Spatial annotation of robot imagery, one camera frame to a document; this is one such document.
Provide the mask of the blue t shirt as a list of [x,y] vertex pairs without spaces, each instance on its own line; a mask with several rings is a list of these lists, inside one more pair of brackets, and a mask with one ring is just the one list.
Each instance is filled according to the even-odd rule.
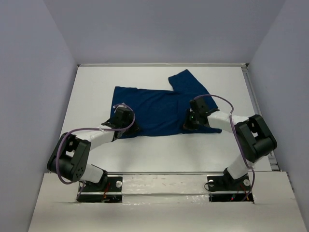
[[190,73],[184,70],[168,78],[172,90],[152,90],[136,87],[115,87],[112,105],[125,103],[133,109],[140,130],[123,139],[137,136],[170,136],[192,133],[221,133],[221,129],[198,126],[197,130],[185,130],[183,124],[190,101],[205,95],[210,109],[217,108],[207,89]]

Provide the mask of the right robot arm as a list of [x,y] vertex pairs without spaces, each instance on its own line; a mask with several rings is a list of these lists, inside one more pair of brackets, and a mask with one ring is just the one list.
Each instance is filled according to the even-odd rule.
[[249,180],[248,172],[253,172],[254,165],[277,148],[277,141],[261,115],[237,116],[233,105],[230,105],[230,112],[225,113],[219,108],[210,108],[206,97],[206,94],[200,95],[190,101],[183,128],[206,127],[229,132],[233,134],[240,154],[222,175],[209,177],[205,188],[209,192],[237,191],[248,181],[245,190],[250,192],[254,181]]

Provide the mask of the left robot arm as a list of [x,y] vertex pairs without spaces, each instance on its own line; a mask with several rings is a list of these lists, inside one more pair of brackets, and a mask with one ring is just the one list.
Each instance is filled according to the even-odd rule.
[[88,163],[90,152],[124,135],[138,132],[133,110],[123,104],[114,106],[114,114],[96,128],[73,129],[61,135],[47,163],[63,184],[82,182],[97,191],[108,185],[108,172]]

